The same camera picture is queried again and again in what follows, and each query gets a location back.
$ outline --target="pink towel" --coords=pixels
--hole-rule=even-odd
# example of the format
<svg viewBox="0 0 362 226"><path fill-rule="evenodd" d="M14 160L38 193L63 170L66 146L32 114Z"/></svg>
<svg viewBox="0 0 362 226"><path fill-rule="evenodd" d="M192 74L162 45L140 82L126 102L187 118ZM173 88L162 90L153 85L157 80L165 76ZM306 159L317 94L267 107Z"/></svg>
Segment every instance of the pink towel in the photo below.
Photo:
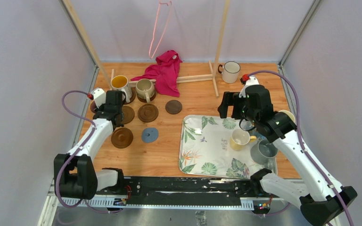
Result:
<svg viewBox="0 0 362 226"><path fill-rule="evenodd" d="M178 56L178 53L174 50L169 50L156 57L156 62L156 65L147 67L144 75L132 78L131 81L156 79L155 88L158 93L172 97L180 97L180 92L177 89L177 77L182 60Z"/></svg>

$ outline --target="dark brown coaster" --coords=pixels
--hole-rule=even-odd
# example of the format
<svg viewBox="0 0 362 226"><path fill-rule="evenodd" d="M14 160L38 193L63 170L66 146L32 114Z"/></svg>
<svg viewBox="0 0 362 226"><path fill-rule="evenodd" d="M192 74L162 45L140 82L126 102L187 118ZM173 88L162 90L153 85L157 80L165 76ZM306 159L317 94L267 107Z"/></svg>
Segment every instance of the dark brown coaster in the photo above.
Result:
<svg viewBox="0 0 362 226"><path fill-rule="evenodd" d="M140 107L138 110L138 118L143 122L154 121L159 115L159 110L156 106L147 104Z"/></svg>
<svg viewBox="0 0 362 226"><path fill-rule="evenodd" d="M98 108L96 107L95 101L93 101L93 102L91 103L90 109L91 109L92 113L96 114L96 110L97 110Z"/></svg>
<svg viewBox="0 0 362 226"><path fill-rule="evenodd" d="M135 100L135 97L137 95L137 92L135 91L134 88L131 88L132 90L132 97L130 98L130 102L129 103L126 103L125 100L123 101L123 105L128 105L128 104L131 104L134 100Z"/></svg>
<svg viewBox="0 0 362 226"><path fill-rule="evenodd" d="M170 114L178 114L182 110L182 104L178 100L170 100L166 104L166 111Z"/></svg>
<svg viewBox="0 0 362 226"><path fill-rule="evenodd" d="M150 101L152 102L152 101L155 99L155 97L156 97L156 91L155 91L155 94L153 94L153 96L150 98ZM141 102L147 103L145 99L142 99L142 98L139 97L138 95L137 95L137 98L138 98L138 100L140 100Z"/></svg>
<svg viewBox="0 0 362 226"><path fill-rule="evenodd" d="M122 124L124 124L124 125L128 124L134 119L135 113L134 113L134 109L132 107L123 106L122 112L123 112L123 116L124 116L123 120L121 121Z"/></svg>
<svg viewBox="0 0 362 226"><path fill-rule="evenodd" d="M134 140L134 135L131 130L127 128L120 128L115 130L111 137L112 144L117 148L126 148Z"/></svg>

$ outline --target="tray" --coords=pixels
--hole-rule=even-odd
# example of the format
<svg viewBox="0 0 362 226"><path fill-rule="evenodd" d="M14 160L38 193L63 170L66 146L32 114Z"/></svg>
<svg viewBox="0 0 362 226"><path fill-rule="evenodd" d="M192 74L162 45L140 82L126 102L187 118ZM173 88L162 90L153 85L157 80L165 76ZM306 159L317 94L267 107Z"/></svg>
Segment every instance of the tray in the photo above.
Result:
<svg viewBox="0 0 362 226"><path fill-rule="evenodd" d="M215 116L188 115L182 121L182 135L178 166L186 174L210 175L226 178L250 178L260 169L268 168L275 174L275 158L264 166L250 157L250 148L255 142L247 144L244 149L234 151L230 145L232 132L239 129L239 122Z"/></svg>

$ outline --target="wooden drying rack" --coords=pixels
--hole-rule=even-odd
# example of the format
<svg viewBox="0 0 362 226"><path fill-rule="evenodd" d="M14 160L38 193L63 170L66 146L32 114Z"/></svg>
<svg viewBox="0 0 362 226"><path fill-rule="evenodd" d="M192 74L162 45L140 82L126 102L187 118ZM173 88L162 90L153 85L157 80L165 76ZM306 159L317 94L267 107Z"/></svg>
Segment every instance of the wooden drying rack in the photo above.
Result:
<svg viewBox="0 0 362 226"><path fill-rule="evenodd" d="M76 11L74 10L73 4L70 0L62 0L63 5L66 8L66 11L70 15L70 19L72 20L73 24L77 28L79 35L84 40L85 46L89 50L92 59L95 61L95 64L97 67L102 71L103 76L105 77L105 80L109 86L109 89L112 89L111 82L109 79L109 76L107 72L105 71L105 68L103 67L102 62L100 61L98 54L96 53L96 50L84 28L84 25L81 23L80 18L78 17ZM211 74L201 74L201 75L190 75L190 76L182 76L177 78L177 83L184 83L184 82L194 82L194 81L213 81L213 87L214 87L214 93L216 97L219 97L218 89L217 89L217 83L216 83L216 69L218 67L218 60L220 57L220 51L221 51L221 45L222 45L222 37L224 35L224 28L225 28L225 22L227 21L227 14L228 14L228 8L230 6L230 0L225 0L224 4L224 10L222 12L222 19L221 19L221 27L220 27L220 35L217 43L217 50L216 50L216 56L214 60L214 65L212 66L212 63L209 61L209 68ZM131 87L135 87L136 81L130 81Z"/></svg>

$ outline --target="pink hanger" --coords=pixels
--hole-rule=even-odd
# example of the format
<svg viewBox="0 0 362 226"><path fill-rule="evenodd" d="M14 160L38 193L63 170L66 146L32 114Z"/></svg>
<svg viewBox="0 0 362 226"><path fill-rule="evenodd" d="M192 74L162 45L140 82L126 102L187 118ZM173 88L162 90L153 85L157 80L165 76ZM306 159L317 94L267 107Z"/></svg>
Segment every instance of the pink hanger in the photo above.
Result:
<svg viewBox="0 0 362 226"><path fill-rule="evenodd" d="M168 13L168 16L167 16L167 21L166 21L166 24L165 24L165 28L164 28L164 30L163 30L163 33L162 33L162 36L160 37L159 42L157 43L157 46L156 46L155 51L153 52L152 55L150 55L150 52L152 51L153 41L155 40L155 31L156 31L157 19L158 19L158 17L159 17L160 6L161 6L161 5L167 5L167 6L169 6L169 4L170 4L170 10L169 10L169 13ZM162 3L162 2L159 0L159 8L157 8L155 26L153 27L152 42L150 43L150 47L149 47L149 58L151 58L151 59L152 59L153 56L155 55L155 53L156 53L156 51L157 51L157 48L159 48L159 45L160 45L160 43L162 42L162 38L163 38L163 36L165 35L166 29L167 29L167 25L168 25L168 22L169 22L169 20L170 20L170 14L171 14L172 9L173 9L173 3L172 3L171 1L168 1L167 3Z"/></svg>

